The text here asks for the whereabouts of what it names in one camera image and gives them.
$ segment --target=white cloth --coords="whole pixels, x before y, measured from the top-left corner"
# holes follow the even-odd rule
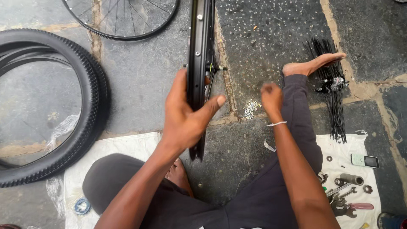
[[[66,229],[93,229],[99,220],[99,215],[92,209],[84,216],[77,215],[73,208],[76,201],[84,197],[82,183],[90,166],[99,158],[109,154],[120,153],[146,161],[155,150],[161,134],[151,132],[125,137],[116,137],[96,141],[90,150],[65,171],[65,228]]]
[[[329,135],[317,135],[317,144],[321,147],[323,162],[322,172],[328,174],[328,180],[323,186],[329,189],[338,188],[334,180],[342,173],[361,176],[364,179],[364,185],[370,185],[373,189],[371,194],[363,191],[363,186],[350,185],[349,187],[340,191],[344,194],[351,190],[351,187],[356,187],[357,193],[350,194],[345,197],[347,203],[371,203],[374,206],[373,210],[357,209],[353,214],[357,215],[356,218],[349,216],[336,217],[341,228],[360,228],[363,223],[367,222],[370,228],[377,229],[377,216],[381,213],[381,204],[379,192],[377,190],[376,178],[374,176],[373,168],[352,165],[350,161],[350,154],[364,154],[367,155],[364,141],[368,135],[347,134],[346,144],[339,144],[335,140],[330,139]],[[327,156],[332,157],[332,161],[326,160]]]
[[[329,135],[317,135],[317,144],[321,147],[323,154],[322,171],[329,175],[324,186],[334,189],[334,179],[341,173],[349,173],[361,176],[365,184],[372,186],[373,193],[363,192],[363,186],[357,186],[357,193],[346,197],[348,203],[372,203],[374,210],[356,210],[354,214],[358,216],[354,219],[348,216],[340,216],[338,220],[341,228],[359,228],[363,223],[370,224],[372,229],[376,229],[376,219],[381,212],[379,193],[377,191],[376,179],[372,168],[352,165],[350,154],[366,154],[364,141],[367,135],[347,134],[348,143],[338,144],[330,139]],[[93,229],[99,216],[94,210],[87,215],[79,216],[73,211],[76,201],[83,197],[82,182],[90,166],[99,158],[113,153],[121,153],[136,157],[146,161],[153,153],[155,147],[161,139],[157,132],[138,134],[125,137],[117,137],[96,141],[92,148],[76,164],[65,171],[64,176],[64,200],[65,200],[65,228],[66,229]],[[332,161],[326,160],[327,156],[332,157]],[[341,194],[348,192],[352,185],[341,191]]]

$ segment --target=white cell phone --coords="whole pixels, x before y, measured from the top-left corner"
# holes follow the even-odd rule
[[[350,160],[353,165],[365,166],[371,168],[379,168],[379,159],[375,156],[367,156],[363,154],[351,154]]]

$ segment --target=dark gray pants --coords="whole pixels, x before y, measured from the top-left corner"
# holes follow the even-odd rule
[[[315,173],[321,171],[322,153],[316,144],[306,95],[305,75],[285,77],[283,119]],[[97,160],[83,182],[83,192],[98,214],[141,168],[144,162],[122,154]],[[164,179],[140,228],[149,229],[297,229],[290,199],[276,154],[270,163],[226,206],[216,208],[187,195]]]

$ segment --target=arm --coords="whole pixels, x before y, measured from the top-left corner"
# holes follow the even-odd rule
[[[262,103],[272,123],[281,116],[282,91],[274,83],[261,89]],[[295,143],[286,124],[274,126],[278,161],[298,226],[301,229],[340,229],[317,177]]]
[[[193,112],[186,102],[186,70],[179,70],[165,102],[162,140],[112,200],[95,229],[139,228],[155,191],[171,165],[186,148],[198,142],[210,119],[225,101],[225,96],[215,96],[200,110]]]

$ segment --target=foot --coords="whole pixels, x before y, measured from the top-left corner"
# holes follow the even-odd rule
[[[327,53],[322,54],[319,57],[305,62],[305,63],[289,63],[284,65],[282,68],[282,73],[284,76],[302,74],[309,76],[311,73],[315,72],[317,69],[325,66],[334,64],[335,62],[341,61],[346,57],[345,53]]]
[[[189,186],[188,177],[186,176],[184,165],[181,159],[177,158],[170,170],[165,175],[165,178],[176,184],[178,187],[185,189],[189,196],[194,198],[191,186]]]

